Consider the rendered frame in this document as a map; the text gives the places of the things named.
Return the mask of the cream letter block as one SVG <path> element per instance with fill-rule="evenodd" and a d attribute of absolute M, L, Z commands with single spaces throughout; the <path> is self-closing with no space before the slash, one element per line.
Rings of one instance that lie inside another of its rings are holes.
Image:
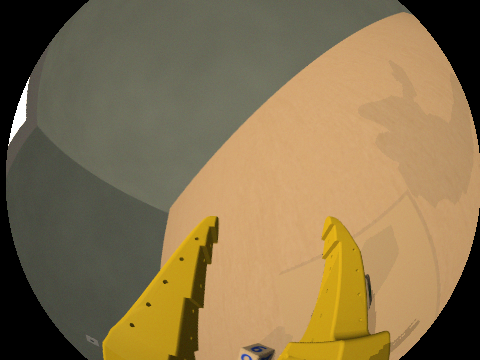
<path fill-rule="evenodd" d="M 368 274 L 365 275 L 365 279 L 366 279 L 366 289 L 367 289 L 367 306 L 368 306 L 367 309 L 369 310 L 372 302 L 372 294 L 371 294 L 370 277 Z"/>
<path fill-rule="evenodd" d="M 272 360 L 275 349 L 256 343 L 240 349 L 238 360 Z"/>

